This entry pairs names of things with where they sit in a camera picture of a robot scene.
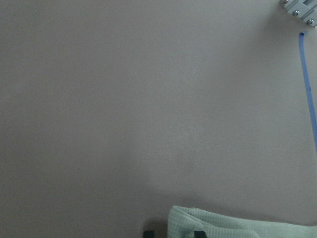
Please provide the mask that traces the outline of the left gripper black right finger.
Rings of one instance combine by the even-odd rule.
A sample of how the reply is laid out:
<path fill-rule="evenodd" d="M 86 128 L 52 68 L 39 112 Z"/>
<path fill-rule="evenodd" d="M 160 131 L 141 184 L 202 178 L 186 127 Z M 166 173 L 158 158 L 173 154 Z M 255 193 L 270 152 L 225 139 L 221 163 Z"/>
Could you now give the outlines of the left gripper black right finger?
<path fill-rule="evenodd" d="M 204 231 L 194 231 L 194 238 L 207 238 Z"/>

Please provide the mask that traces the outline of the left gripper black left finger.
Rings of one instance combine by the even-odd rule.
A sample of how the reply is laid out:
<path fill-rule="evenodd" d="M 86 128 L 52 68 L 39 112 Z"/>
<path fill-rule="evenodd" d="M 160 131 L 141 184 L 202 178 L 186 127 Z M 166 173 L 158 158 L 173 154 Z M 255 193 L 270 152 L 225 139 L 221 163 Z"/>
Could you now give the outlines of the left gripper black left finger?
<path fill-rule="evenodd" d="M 155 231 L 153 230 L 143 231 L 143 238 L 155 238 Z"/>

